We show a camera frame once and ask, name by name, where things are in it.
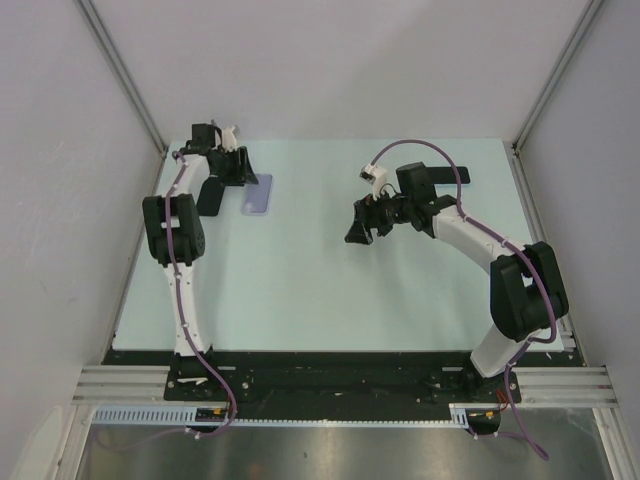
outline aluminum frame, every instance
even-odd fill
[[[593,409],[611,470],[616,479],[640,478],[640,468],[624,423],[611,380],[604,367],[572,368],[518,368],[522,409],[541,408],[589,408]],[[184,412],[191,406],[224,407],[224,402],[166,402],[162,399],[164,383],[169,367],[87,366],[83,369],[73,397],[75,415],[66,445],[58,462],[57,480],[75,479],[80,467],[82,452],[88,438],[91,420],[98,408],[117,411],[117,406],[129,406],[138,416],[135,423],[156,425],[160,410]],[[408,427],[408,428],[464,428],[465,422],[456,418],[465,408],[494,408],[495,404],[450,404],[452,421],[442,422],[295,422],[266,421],[239,422],[238,426],[279,427]],[[149,413],[147,422],[145,413]],[[123,417],[117,423],[124,424]],[[181,417],[176,415],[177,424]]]

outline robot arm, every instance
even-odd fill
[[[382,237],[396,224],[411,223],[417,231],[452,245],[487,272],[494,325],[471,353],[471,362],[483,378],[493,377],[504,369],[527,338],[548,326],[540,292],[535,285],[525,284],[523,277],[529,272],[518,256],[504,246],[504,241],[497,241],[465,221],[453,197],[436,195],[429,169],[424,164],[405,165],[397,169],[396,174],[401,193],[391,197],[377,190],[376,197],[379,182],[375,175],[368,178],[361,173],[361,177],[373,185],[374,194],[354,204],[355,219],[345,241],[369,245],[373,242],[372,228]],[[567,297],[551,247],[544,242],[525,246],[509,239],[509,243],[535,266],[551,299],[555,318],[565,315]]]
[[[174,155],[180,167],[175,183],[164,195],[147,197],[142,202],[149,251],[163,267],[171,290],[176,331],[175,353],[182,357],[193,356],[194,352],[184,336],[178,311],[177,285],[167,244],[165,199],[170,193],[173,250],[181,280],[180,297],[185,318],[189,319],[186,328],[196,349],[206,353],[211,342],[202,328],[199,317],[201,310],[197,302],[198,298],[202,298],[202,292],[198,292],[200,262],[197,260],[205,252],[204,230],[199,213],[201,193],[207,190],[207,184],[213,180],[215,183],[212,188],[218,188],[219,202],[225,186],[257,183],[247,150],[238,147],[234,130],[235,127],[220,130],[210,124],[193,125],[192,139],[180,149],[179,155]]]

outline black bracket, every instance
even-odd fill
[[[566,315],[569,302],[553,249],[545,242],[528,245],[523,251],[542,279],[555,318]],[[491,316],[498,330],[520,342],[549,325],[549,317],[535,284],[525,285],[529,270],[517,255],[501,256],[491,263]]]
[[[178,217],[178,226],[173,226],[173,251],[178,263],[190,266],[204,254],[205,239],[193,195],[181,194],[171,197],[171,215]],[[171,263],[167,244],[167,229],[162,226],[165,216],[165,199],[159,195],[146,197],[142,201],[144,226],[147,231],[149,252],[158,263],[166,267]]]
[[[227,152],[218,144],[216,136],[220,138],[222,132],[214,124],[191,125],[191,140],[188,140],[180,149],[183,155],[202,155],[209,164],[212,176],[202,185],[197,205],[198,214],[203,217],[218,215],[225,187],[241,187],[247,183],[258,183],[247,148],[238,147],[233,152]]]
[[[213,350],[209,349],[203,357],[209,365],[216,365]],[[223,374],[232,391],[236,393],[238,401],[242,401],[242,392],[247,390],[243,385],[246,387],[251,381],[248,372],[218,373]],[[196,357],[175,354],[169,364],[163,398],[171,402],[224,402],[227,401],[227,392]]]

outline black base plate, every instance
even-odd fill
[[[469,353],[208,352],[236,395],[239,418],[298,421],[449,420],[450,402],[498,403],[495,379],[469,380]],[[226,392],[193,357],[172,355],[165,399],[225,401]],[[200,385],[181,378],[206,377]],[[517,378],[511,390],[520,401]]]

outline metal floor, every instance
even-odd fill
[[[78,480],[247,479],[610,479],[591,410],[529,410],[543,462],[511,439],[474,441],[460,429],[238,427],[195,441],[180,433],[141,447],[105,451],[87,442]],[[166,427],[92,427],[123,446]],[[506,414],[503,431],[516,431]]]

